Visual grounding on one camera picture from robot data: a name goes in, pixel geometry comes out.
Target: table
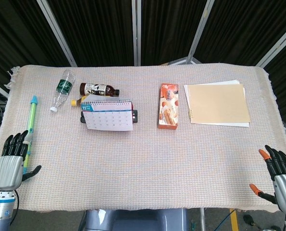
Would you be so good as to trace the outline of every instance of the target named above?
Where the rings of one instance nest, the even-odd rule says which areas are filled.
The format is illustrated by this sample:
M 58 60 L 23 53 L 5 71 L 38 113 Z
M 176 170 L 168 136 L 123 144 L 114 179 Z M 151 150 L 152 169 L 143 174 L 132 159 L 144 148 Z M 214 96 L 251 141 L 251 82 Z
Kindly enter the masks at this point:
M 56 114 L 55 88 L 67 68 L 28 65 L 13 76 L 0 128 L 0 154 L 10 134 L 26 128 L 30 100 L 38 96 L 29 170 L 41 171 L 22 183 L 21 209 L 78 211 L 228 207 L 277 210 L 256 197 L 273 185 L 258 153 L 265 144 L 286 153 L 286 136 L 267 73 L 259 67 L 198 64 L 145 67 L 69 68 L 76 82 Z M 190 124 L 184 84 L 238 79 L 245 87 L 249 128 Z M 138 123 L 130 132 L 87 130 L 80 109 L 81 82 L 109 84 L 131 99 Z M 157 128 L 161 83 L 179 84 L 177 130 Z

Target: robotic hand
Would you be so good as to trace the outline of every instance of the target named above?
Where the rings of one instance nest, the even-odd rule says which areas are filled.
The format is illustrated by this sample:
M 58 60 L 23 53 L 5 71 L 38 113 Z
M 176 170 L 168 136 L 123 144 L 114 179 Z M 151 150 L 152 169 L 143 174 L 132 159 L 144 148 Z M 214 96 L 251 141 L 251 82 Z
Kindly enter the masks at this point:
M 249 186 L 256 195 L 278 205 L 279 209 L 286 214 L 286 155 L 282 151 L 270 148 L 268 145 L 265 148 L 270 155 L 261 149 L 259 149 L 259 153 L 267 164 L 273 181 L 275 196 L 262 192 L 254 184 L 250 184 Z
M 0 157 L 0 231 L 8 231 L 13 221 L 14 192 L 18 197 L 16 189 L 21 182 L 36 175 L 41 169 L 39 165 L 34 171 L 23 174 L 24 161 L 32 138 L 33 134 L 26 130 L 22 134 L 11 135 L 4 143 Z

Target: snack box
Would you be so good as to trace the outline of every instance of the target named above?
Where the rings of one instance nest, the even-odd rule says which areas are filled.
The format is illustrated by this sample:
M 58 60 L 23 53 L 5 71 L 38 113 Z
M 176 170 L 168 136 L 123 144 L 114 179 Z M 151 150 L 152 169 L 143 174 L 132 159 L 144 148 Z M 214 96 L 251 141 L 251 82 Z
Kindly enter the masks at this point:
M 178 85 L 162 83 L 158 128 L 176 130 L 178 126 Z

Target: orange fingertip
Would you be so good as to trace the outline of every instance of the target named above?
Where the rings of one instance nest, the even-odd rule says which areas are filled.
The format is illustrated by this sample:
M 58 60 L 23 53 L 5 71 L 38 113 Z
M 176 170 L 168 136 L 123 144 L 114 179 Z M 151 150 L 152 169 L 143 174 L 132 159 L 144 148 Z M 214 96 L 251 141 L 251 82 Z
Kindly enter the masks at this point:
M 271 157 L 264 150 L 259 149 L 258 151 L 264 160 L 271 159 Z
M 249 187 L 250 187 L 250 189 L 252 189 L 252 191 L 253 191 L 256 195 L 258 195 L 258 193 L 262 193 L 262 191 L 259 190 L 259 189 L 256 187 L 255 184 L 249 184 Z

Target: calendar page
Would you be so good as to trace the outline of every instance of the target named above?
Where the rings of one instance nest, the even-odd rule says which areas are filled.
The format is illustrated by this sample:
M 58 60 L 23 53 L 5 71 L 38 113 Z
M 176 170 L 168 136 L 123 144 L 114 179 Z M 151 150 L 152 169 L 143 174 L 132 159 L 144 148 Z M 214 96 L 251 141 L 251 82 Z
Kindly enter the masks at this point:
M 81 104 L 87 129 L 132 131 L 130 101 L 86 102 Z

